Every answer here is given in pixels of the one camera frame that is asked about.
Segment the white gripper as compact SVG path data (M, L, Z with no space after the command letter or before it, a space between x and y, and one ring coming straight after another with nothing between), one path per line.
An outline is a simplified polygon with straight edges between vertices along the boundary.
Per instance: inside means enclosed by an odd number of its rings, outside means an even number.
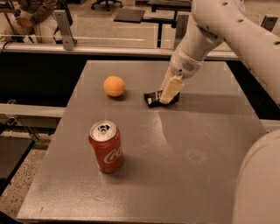
M164 80L160 86L160 102L168 104L185 86L184 80L193 77L202 66L202 62L189 57L180 46L176 48L170 60Z

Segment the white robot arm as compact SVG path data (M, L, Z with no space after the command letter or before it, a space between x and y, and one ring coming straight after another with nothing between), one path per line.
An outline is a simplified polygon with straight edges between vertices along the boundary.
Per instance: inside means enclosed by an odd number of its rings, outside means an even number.
M192 0L189 30L171 56L160 101L169 103L216 46L227 43L274 102L280 101L279 37L244 16L241 0ZM236 182L233 224L280 224L280 130L248 150Z

